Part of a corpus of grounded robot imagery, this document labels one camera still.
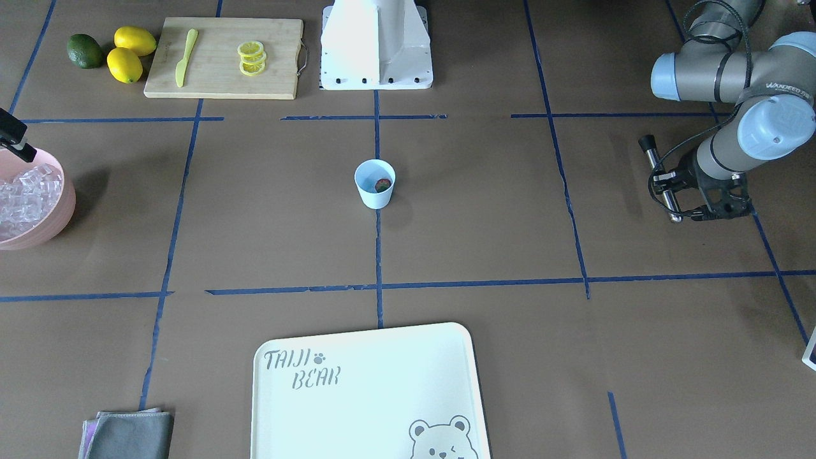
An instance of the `white tray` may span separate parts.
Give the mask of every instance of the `white tray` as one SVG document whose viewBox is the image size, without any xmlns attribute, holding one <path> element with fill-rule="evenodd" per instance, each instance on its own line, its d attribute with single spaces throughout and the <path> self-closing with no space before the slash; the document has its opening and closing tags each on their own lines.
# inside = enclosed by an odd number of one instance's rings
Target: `white tray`
<svg viewBox="0 0 816 459">
<path fill-rule="evenodd" d="M 457 323 L 267 341 L 253 368 L 251 459 L 490 459 Z"/>
</svg>

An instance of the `light blue joint cap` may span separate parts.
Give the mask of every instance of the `light blue joint cap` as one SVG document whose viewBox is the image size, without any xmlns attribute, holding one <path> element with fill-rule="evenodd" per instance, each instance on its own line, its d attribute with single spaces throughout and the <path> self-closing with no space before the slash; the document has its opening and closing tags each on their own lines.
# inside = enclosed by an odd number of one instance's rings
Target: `light blue joint cap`
<svg viewBox="0 0 816 459">
<path fill-rule="evenodd" d="M 769 97 L 748 109 L 737 128 L 745 154 L 770 161 L 791 153 L 816 131 L 814 110 L 804 99 L 789 94 Z"/>
<path fill-rule="evenodd" d="M 660 56 L 652 67 L 652 93 L 661 99 L 680 100 L 674 74 L 674 53 Z"/>
<path fill-rule="evenodd" d="M 770 48 L 774 47 L 797 47 L 802 51 L 807 51 L 811 56 L 816 57 L 816 33 L 814 32 L 794 32 L 781 37 L 775 41 Z"/>
</svg>

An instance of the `folded cloth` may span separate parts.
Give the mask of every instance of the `folded cloth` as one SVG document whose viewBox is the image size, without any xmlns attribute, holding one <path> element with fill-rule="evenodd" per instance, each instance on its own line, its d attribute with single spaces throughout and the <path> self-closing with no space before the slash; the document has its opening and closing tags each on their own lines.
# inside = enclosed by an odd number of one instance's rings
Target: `folded cloth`
<svg viewBox="0 0 816 459">
<path fill-rule="evenodd" d="M 173 420 L 169 412 L 98 412 L 82 424 L 79 459 L 167 459 Z"/>
</svg>

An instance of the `green knife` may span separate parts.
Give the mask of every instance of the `green knife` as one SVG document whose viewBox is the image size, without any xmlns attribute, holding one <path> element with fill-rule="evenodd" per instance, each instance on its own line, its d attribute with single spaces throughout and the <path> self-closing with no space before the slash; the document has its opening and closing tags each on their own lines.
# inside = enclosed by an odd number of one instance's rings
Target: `green knife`
<svg viewBox="0 0 816 459">
<path fill-rule="evenodd" d="M 196 38 L 198 38 L 198 31 L 190 29 L 187 32 L 187 42 L 184 44 L 184 57 L 175 65 L 175 85 L 178 87 L 184 86 L 184 74 L 187 73 L 187 63 L 190 61 L 190 54 L 193 52 Z"/>
</svg>

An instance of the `bear ear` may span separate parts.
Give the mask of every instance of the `bear ear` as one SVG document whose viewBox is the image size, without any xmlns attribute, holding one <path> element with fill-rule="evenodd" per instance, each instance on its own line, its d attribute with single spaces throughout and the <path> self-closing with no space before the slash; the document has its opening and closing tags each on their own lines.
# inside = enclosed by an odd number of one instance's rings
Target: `bear ear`
<svg viewBox="0 0 816 459">
<path fill-rule="evenodd" d="M 462 430 L 465 434 L 470 432 L 470 421 L 464 416 L 454 416 L 453 419 L 450 420 L 450 426 Z"/>
<path fill-rule="evenodd" d="M 425 430 L 428 429 L 428 423 L 419 419 L 410 425 L 410 437 L 416 440 Z"/>
</svg>

